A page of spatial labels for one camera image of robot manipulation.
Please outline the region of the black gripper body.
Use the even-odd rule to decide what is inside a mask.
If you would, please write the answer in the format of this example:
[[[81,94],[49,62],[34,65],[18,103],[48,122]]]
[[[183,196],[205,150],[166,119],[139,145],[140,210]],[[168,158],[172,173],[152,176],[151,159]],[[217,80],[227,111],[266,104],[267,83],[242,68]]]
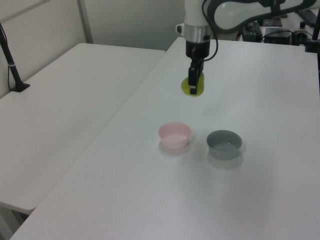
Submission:
[[[210,54],[210,41],[202,43],[186,41],[185,54],[193,61],[205,59]]]

